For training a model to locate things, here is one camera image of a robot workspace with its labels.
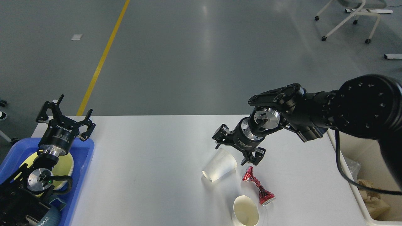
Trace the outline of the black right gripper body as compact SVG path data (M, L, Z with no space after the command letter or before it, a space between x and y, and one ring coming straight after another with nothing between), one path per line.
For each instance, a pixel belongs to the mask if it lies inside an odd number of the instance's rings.
M233 145L237 150L247 153L254 152L254 149L265 139L252 133L249 126L249 117L240 120L234 130L231 132Z

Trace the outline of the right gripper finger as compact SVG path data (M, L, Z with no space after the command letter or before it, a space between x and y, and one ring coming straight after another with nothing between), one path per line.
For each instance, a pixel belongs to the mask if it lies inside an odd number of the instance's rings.
M212 135L212 139L216 143L215 149L217 150L221 145L235 147L233 135L235 129L229 130L226 124L222 124Z
M241 166L245 165L246 163L251 163L257 166L261 162L267 151L265 148L253 146L240 150L243 154L243 160L240 163Z

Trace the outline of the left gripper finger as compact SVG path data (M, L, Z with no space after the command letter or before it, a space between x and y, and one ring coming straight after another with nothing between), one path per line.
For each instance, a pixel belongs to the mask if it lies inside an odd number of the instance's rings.
M90 116L92 114L93 109L89 109L85 118L82 121L78 121L74 123L74 137L79 138L81 141L86 141L90 138L92 132L94 131L96 124L92 122ZM87 129L84 132L80 132L79 129L83 126L86 126Z
M46 101L42 108L40 109L35 121L37 123L45 123L49 126L51 125L65 125L65 120L64 120L64 116L59 108L59 104L61 103L61 101L64 98L64 94L62 94L59 99L57 99L56 102L49 102ZM49 115L47 114L47 111L50 110L53 116L52 120L49 120Z

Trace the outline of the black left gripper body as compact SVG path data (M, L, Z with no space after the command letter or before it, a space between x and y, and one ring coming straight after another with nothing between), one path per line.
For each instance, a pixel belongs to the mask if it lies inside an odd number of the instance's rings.
M79 137L79 128L84 125L83 122L74 120L67 120L66 122L38 120L38 123L47 124L47 129L38 144L38 150L53 156L67 155L74 139Z

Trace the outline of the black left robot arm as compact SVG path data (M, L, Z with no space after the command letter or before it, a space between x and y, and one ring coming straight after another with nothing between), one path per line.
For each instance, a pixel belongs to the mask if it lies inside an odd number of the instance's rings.
M1 164L2 226L69 226L94 152L89 109L81 121L61 112L64 95L36 117L42 138L13 143Z

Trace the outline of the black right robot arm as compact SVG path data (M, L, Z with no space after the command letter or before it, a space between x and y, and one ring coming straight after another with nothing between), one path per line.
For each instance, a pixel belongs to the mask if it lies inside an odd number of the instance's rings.
M240 120L234 130L221 125L212 139L217 148L232 146L243 154L241 165L258 165L266 150L258 145L267 135L289 130L307 142L322 138L327 130L335 131L336 165L350 184L367 191L400 196L390 191L362 186L350 179L340 165L340 132L376 140L380 153L401 187L401 82L388 76L368 74L346 81L340 89L308 93L298 83L252 96L248 104L254 109Z

